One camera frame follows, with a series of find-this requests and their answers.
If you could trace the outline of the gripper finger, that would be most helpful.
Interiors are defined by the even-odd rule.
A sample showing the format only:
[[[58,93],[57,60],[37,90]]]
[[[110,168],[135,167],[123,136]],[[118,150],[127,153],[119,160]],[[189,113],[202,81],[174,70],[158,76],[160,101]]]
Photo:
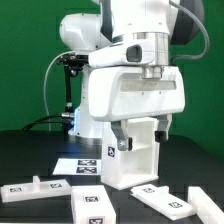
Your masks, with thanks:
[[[156,142],[166,142],[169,138],[169,129],[172,123],[172,115],[161,115],[157,118],[158,127],[155,131],[155,141]]]
[[[111,129],[117,139],[117,148],[120,151],[131,151],[133,140],[128,136],[128,122],[114,121],[111,123]]]

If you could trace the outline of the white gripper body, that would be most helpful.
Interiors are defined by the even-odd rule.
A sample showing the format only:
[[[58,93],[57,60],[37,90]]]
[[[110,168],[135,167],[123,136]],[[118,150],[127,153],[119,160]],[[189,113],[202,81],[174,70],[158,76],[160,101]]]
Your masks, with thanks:
[[[90,115],[113,122],[184,110],[183,79],[177,67],[163,67],[161,78],[144,79],[142,73],[141,67],[95,69],[88,86]]]

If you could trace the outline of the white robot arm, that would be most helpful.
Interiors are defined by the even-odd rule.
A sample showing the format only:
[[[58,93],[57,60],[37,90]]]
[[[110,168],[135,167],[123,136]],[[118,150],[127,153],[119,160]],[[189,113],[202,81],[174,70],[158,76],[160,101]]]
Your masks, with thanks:
[[[63,63],[67,73],[87,73],[87,113],[108,123],[120,151],[136,140],[128,123],[153,120],[157,142],[168,139],[174,113],[185,107],[182,75],[175,62],[198,55],[169,54],[172,45],[206,34],[200,0],[92,0],[98,14],[73,14],[60,25],[71,49]]]

